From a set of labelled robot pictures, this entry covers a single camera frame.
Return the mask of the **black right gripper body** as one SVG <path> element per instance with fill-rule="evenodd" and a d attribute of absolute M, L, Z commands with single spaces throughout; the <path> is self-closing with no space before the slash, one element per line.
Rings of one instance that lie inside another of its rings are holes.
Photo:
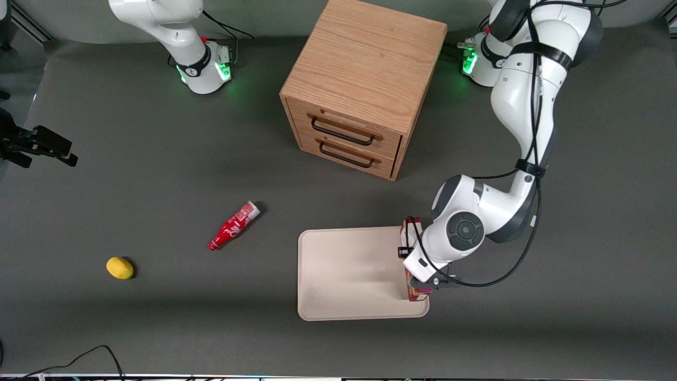
<path fill-rule="evenodd" d="M 27 140 L 35 134 L 35 128 L 27 130 L 15 124 L 12 115 L 1 108 L 1 160 L 32 161 L 24 154 L 28 146 Z"/>

